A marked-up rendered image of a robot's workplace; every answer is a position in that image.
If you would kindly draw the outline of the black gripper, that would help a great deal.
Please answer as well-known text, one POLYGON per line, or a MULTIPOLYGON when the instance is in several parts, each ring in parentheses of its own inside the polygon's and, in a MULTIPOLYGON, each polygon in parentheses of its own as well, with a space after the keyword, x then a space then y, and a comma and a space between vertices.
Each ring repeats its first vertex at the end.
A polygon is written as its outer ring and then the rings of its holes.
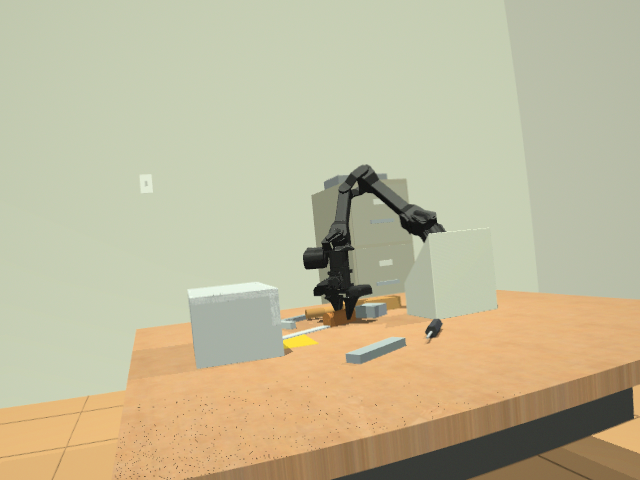
POLYGON ((336 272, 339 272, 342 275, 345 283, 345 288, 340 289, 339 287, 332 294, 325 295, 324 299, 327 299, 332 304, 335 311, 343 309, 344 301, 346 317, 347 320, 350 320, 359 297, 372 294, 372 287, 370 285, 354 286, 354 283, 351 283, 350 279, 350 273, 353 273, 353 270, 349 269, 349 266, 330 268, 328 275, 329 273, 333 273, 333 276, 336 276, 336 272), (343 297, 343 295, 339 294, 346 294, 346 297, 343 297))

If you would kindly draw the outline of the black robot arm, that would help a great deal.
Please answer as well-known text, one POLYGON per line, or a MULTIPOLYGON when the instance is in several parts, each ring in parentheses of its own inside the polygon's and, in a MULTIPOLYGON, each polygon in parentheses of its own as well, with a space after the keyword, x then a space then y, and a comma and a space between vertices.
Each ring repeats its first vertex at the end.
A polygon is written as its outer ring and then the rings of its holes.
MULTIPOLYGON (((331 225, 329 234, 321 241, 322 247, 310 247, 303 253, 303 263, 306 270, 327 268, 329 262, 330 268, 349 266, 348 251, 355 249, 351 246, 349 231, 351 199, 363 195, 365 192, 375 194, 395 211, 400 216, 401 226, 409 234, 419 236, 423 243, 430 233, 446 232, 442 224, 437 223, 436 212, 424 210, 415 204, 406 202, 385 185, 368 164, 360 165, 352 171, 345 182, 339 186, 338 191, 335 221, 331 225), (356 181, 358 187, 351 190, 356 181)), ((336 272, 336 276, 329 273, 329 278, 317 284, 320 295, 330 295, 339 287, 340 289, 345 288, 344 280, 339 272, 336 272)))

